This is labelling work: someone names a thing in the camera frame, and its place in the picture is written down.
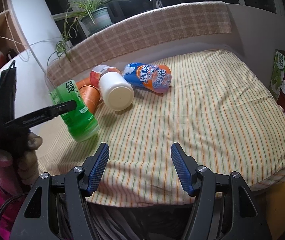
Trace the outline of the gloved left hand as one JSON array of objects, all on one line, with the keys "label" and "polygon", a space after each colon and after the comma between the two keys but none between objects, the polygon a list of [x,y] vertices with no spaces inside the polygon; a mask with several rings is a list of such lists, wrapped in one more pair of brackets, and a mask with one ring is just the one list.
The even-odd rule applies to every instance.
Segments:
[{"label": "gloved left hand", "polygon": [[13,163],[12,155],[0,150],[0,188],[10,194],[18,195],[29,190],[39,176],[36,150],[43,139],[35,133],[28,134],[27,150]]}]

